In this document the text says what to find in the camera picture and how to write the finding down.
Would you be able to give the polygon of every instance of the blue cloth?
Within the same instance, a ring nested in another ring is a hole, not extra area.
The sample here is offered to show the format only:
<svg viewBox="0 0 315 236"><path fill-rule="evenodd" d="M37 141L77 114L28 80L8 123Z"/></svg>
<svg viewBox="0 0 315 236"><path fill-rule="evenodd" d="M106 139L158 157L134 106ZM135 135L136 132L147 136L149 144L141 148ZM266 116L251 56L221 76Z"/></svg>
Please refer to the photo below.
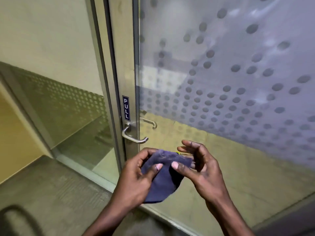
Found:
<svg viewBox="0 0 315 236"><path fill-rule="evenodd" d="M179 187L184 177L171 167L173 161L190 167L192 158L181 156L176 152L158 150L142 166L141 172L145 174L152 165L163 163L162 169L153 179L150 191L144 201L145 204L162 202Z"/></svg>

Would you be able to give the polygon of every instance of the fingernail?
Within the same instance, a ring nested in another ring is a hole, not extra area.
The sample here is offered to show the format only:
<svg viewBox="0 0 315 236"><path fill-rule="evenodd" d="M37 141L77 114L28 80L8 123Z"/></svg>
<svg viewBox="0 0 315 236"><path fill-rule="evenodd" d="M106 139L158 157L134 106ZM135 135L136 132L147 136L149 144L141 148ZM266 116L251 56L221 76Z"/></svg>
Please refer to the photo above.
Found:
<svg viewBox="0 0 315 236"><path fill-rule="evenodd" d="M172 162L172 167L175 169L175 170L177 170L177 168L178 168L178 162Z"/></svg>
<svg viewBox="0 0 315 236"><path fill-rule="evenodd" d="M157 168L157 170L160 170L163 167L163 164L162 163L156 164L155 167Z"/></svg>

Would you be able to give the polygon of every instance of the pull sign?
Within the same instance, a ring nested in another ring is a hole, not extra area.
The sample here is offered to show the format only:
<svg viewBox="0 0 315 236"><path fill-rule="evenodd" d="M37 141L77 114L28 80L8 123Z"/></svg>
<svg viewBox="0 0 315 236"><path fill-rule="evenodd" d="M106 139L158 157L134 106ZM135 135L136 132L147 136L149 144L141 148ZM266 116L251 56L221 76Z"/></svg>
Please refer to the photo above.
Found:
<svg viewBox="0 0 315 236"><path fill-rule="evenodd" d="M123 95L123 102L125 119L130 122L129 98Z"/></svg>

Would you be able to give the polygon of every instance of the glass panel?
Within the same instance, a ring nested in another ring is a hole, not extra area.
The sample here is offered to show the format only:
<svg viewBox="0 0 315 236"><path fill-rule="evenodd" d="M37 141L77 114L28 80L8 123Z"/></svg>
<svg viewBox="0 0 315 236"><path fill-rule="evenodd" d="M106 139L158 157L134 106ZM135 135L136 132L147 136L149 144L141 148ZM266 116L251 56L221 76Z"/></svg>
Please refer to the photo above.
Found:
<svg viewBox="0 0 315 236"><path fill-rule="evenodd" d="M0 0L1 74L56 157L116 183L118 168L84 0Z"/></svg>
<svg viewBox="0 0 315 236"><path fill-rule="evenodd" d="M141 147L203 143L250 226L315 191L314 4L140 0L140 117L158 124L140 122ZM151 207L221 235L188 179Z"/></svg>

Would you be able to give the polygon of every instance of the forearm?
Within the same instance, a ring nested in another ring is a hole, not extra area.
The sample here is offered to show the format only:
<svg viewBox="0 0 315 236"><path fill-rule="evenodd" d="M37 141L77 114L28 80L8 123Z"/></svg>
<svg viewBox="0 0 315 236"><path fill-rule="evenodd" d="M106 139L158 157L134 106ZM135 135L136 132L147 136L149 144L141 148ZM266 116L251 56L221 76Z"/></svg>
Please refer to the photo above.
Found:
<svg viewBox="0 0 315 236"><path fill-rule="evenodd" d="M82 236L112 235L127 213L127 210L108 203Z"/></svg>
<svg viewBox="0 0 315 236"><path fill-rule="evenodd" d="M253 231L248 227L231 200L218 200L214 203L214 207L217 213L216 219L224 235L254 236Z"/></svg>

